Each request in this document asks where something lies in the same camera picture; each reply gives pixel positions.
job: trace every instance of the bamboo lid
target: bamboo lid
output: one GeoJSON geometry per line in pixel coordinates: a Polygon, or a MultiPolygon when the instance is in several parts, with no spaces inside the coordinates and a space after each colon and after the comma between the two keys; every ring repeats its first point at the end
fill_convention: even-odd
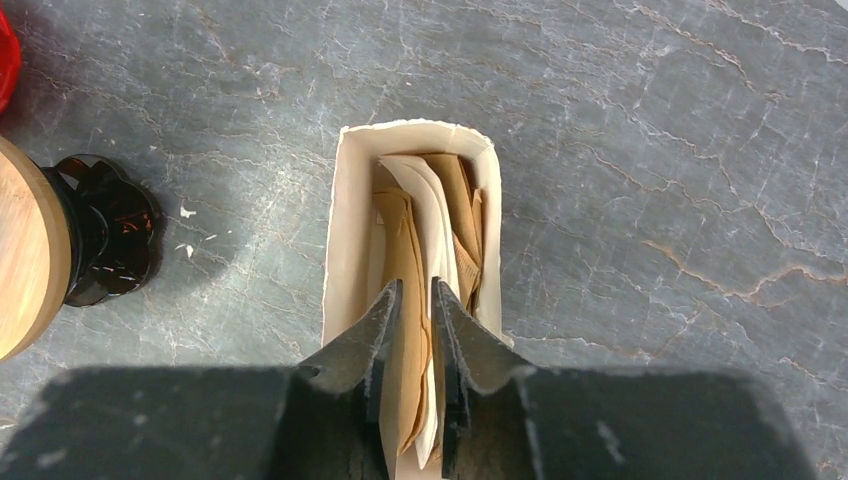
{"type": "Polygon", "coordinates": [[[32,344],[65,299],[71,241],[41,170],[0,137],[0,360],[32,344]]]}

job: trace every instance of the white paper bag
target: white paper bag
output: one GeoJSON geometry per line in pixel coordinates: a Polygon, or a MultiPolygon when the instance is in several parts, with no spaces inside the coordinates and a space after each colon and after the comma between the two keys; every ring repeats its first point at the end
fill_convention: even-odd
{"type": "MultiPolygon", "coordinates": [[[[483,192],[483,272],[473,314],[485,328],[504,338],[500,289],[501,178],[494,145],[471,128],[430,120],[398,120],[341,130],[327,234],[322,346],[350,328],[383,287],[379,272],[385,243],[378,238],[380,226],[375,227],[372,201],[374,167],[379,157],[426,153],[451,153],[469,161],[473,187],[483,192]]],[[[412,450],[398,461],[397,471],[393,472],[395,478],[438,479],[437,466],[417,471],[418,462],[412,450]]]]}

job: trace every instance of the marble surface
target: marble surface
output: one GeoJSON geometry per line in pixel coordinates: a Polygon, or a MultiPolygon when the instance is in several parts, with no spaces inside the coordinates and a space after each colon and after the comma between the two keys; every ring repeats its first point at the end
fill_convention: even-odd
{"type": "Polygon", "coordinates": [[[0,132],[42,165],[115,158],[168,218],[146,289],[64,309],[0,365],[0,445],[70,367],[316,350],[338,131],[427,117],[498,148],[516,349],[746,369],[821,478],[848,478],[848,12],[834,0],[3,8],[25,67],[0,132]]]}

